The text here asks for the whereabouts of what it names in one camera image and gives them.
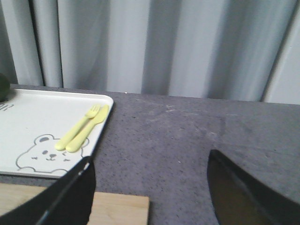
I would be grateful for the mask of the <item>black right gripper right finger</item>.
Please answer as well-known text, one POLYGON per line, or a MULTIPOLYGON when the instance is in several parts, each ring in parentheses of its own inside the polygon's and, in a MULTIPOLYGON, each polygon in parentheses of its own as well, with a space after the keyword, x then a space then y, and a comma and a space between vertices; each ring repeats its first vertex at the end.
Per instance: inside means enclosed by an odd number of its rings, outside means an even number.
POLYGON ((300 205, 264 185, 218 150, 211 150, 207 180, 221 225, 298 225, 300 205))

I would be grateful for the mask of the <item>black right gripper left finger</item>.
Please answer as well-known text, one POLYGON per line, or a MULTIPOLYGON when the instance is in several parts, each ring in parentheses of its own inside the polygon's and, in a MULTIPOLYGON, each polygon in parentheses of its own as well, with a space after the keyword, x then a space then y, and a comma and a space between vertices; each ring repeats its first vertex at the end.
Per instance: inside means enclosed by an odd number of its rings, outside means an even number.
POLYGON ((86 225, 96 188, 91 157, 81 159, 46 190, 0 217, 2 225, 86 225))

